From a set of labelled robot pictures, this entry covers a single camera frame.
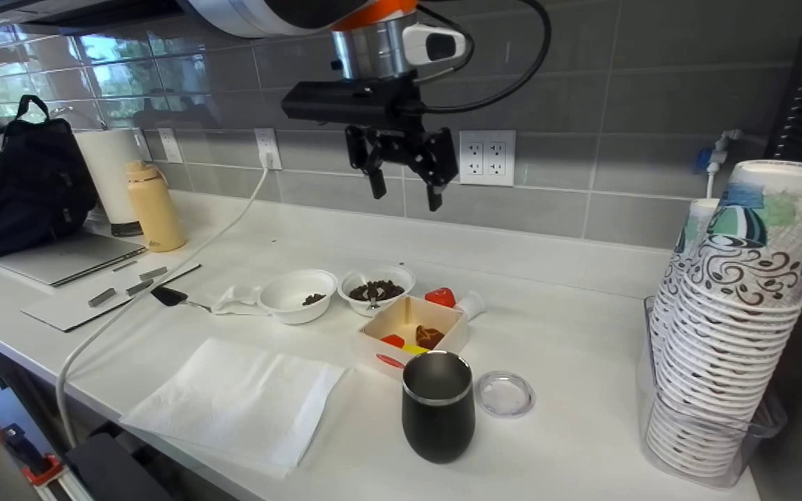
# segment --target electrical outlet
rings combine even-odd
[[[282,153],[279,153],[279,138],[273,137],[273,128],[255,128],[255,147],[259,147],[259,160],[266,170],[284,170]]]
[[[180,160],[180,147],[177,147],[177,138],[173,133],[173,128],[158,128],[158,142],[160,142],[160,151],[167,153],[167,160]]]
[[[460,184],[511,185],[514,131],[463,131]]]

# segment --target bowl with dark food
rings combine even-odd
[[[412,275],[403,266],[362,266],[339,280],[339,298],[360,315],[372,316],[412,291]]]
[[[311,323],[325,315],[336,277],[325,269],[294,269],[266,280],[259,305],[282,323]]]

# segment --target black bag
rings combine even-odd
[[[31,102],[45,112],[45,121],[23,120]],[[76,234],[96,194],[70,121],[53,120],[37,94],[24,94],[0,137],[0,255]]]

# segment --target small white bowl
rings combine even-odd
[[[266,280],[259,288],[259,305],[290,325],[311,323],[325,315],[336,291],[336,277],[325,269],[297,269]]]
[[[351,298],[351,291],[357,286],[365,286],[369,280],[393,280],[396,286],[400,286],[400,291],[396,298],[386,298],[386,301],[357,301]],[[362,269],[351,269],[341,275],[339,280],[339,298],[357,312],[357,315],[365,315],[365,316],[372,316],[379,315],[382,309],[386,309],[390,302],[396,302],[397,298],[410,294],[415,286],[410,269],[403,266],[362,266]]]

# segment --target paper towel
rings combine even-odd
[[[134,131],[87,131],[87,133],[76,133],[76,142],[87,158],[101,206],[105,216],[110,220],[110,226],[114,229],[134,226],[134,234],[138,234],[137,215],[134,215],[134,206],[128,199],[128,185],[124,185],[128,163],[142,158],[134,142]]]
[[[123,426],[282,479],[304,460],[341,373],[328,362],[206,340]]]

